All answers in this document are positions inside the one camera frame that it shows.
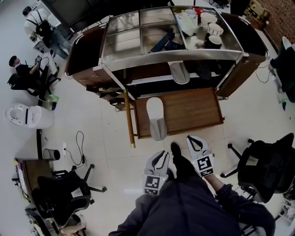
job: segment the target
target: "black chair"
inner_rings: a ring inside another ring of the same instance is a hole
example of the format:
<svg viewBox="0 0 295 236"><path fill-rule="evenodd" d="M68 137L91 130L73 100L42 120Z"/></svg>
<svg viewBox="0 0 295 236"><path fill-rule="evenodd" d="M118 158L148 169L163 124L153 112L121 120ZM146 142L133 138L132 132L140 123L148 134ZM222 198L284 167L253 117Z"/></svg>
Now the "black chair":
<svg viewBox="0 0 295 236"><path fill-rule="evenodd" d="M18 74L13 74L8 80L12 90L25 90L32 96L40 96L42 99L46 91L52 94L49 87L55 82L60 81L60 78L54 77L52 74L47 76L49 67L46 66L40 77L23 78Z"/></svg>
<svg viewBox="0 0 295 236"><path fill-rule="evenodd" d="M32 191L32 200L40 216L43 219L53 218L58 227L64 227L71 215L79 210L86 209L94 203L90 191L104 193L102 190L89 187L86 183L91 169L81 179L76 173L74 166L70 172L55 171L54 177L38 177L38 188Z"/></svg>
<svg viewBox="0 0 295 236"><path fill-rule="evenodd" d="M238 184L250 194L252 200L267 203L274 193L287 192L295 177L295 149L292 148L294 134L290 133L273 144L248 140L250 147L240 155L230 148L240 159L237 169L225 175L227 178L238 173Z"/></svg>

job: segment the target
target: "dark blue jacket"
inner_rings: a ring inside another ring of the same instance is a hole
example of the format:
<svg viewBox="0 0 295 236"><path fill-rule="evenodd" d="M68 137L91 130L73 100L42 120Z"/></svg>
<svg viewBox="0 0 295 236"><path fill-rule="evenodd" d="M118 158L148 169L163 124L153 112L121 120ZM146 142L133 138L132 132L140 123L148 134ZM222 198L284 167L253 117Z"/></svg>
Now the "dark blue jacket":
<svg viewBox="0 0 295 236"><path fill-rule="evenodd" d="M261 204L224 185L215 201L198 177L169 181L159 196L143 195L118 230L109 236L240 236L239 222L260 226L273 236L275 221Z"/></svg>

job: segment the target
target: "white slipper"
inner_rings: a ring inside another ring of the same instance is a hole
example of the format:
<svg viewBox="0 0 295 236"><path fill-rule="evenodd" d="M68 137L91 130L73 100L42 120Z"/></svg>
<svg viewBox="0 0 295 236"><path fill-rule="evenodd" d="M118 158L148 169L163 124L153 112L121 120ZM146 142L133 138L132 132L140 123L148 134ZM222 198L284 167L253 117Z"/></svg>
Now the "white slipper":
<svg viewBox="0 0 295 236"><path fill-rule="evenodd" d="M147 101L147 114L152 138L156 141L165 139L167 127L164 119L164 106L160 98L153 97Z"/></svg>

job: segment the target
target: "backpack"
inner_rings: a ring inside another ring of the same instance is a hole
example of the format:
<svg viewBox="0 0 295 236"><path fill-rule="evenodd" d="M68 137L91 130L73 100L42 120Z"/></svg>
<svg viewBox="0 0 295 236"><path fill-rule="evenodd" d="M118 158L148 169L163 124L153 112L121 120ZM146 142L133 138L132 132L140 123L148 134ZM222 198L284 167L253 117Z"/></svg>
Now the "backpack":
<svg viewBox="0 0 295 236"><path fill-rule="evenodd" d="M40 24L37 24L37 23L35 23L35 22L31 21L31 20L27 20L27 21L30 21L31 23L36 25L36 34L40 35L41 37L51 35L51 27L50 27L49 22L47 20L42 20L38 10L37 10L37 13L38 13L39 18L41 20Z"/></svg>

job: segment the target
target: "black cup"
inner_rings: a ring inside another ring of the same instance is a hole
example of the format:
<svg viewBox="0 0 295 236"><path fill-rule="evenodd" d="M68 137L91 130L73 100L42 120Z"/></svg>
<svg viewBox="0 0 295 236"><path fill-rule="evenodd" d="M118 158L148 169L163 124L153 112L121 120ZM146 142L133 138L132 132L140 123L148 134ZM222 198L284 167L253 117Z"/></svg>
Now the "black cup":
<svg viewBox="0 0 295 236"><path fill-rule="evenodd" d="M43 158L45 160L59 160L60 159L60 153L59 150L54 150L54 149L44 149L43 151Z"/></svg>
<svg viewBox="0 0 295 236"><path fill-rule="evenodd" d="M210 49L220 49L221 47L221 38L215 35L206 35L205 38L205 48Z"/></svg>

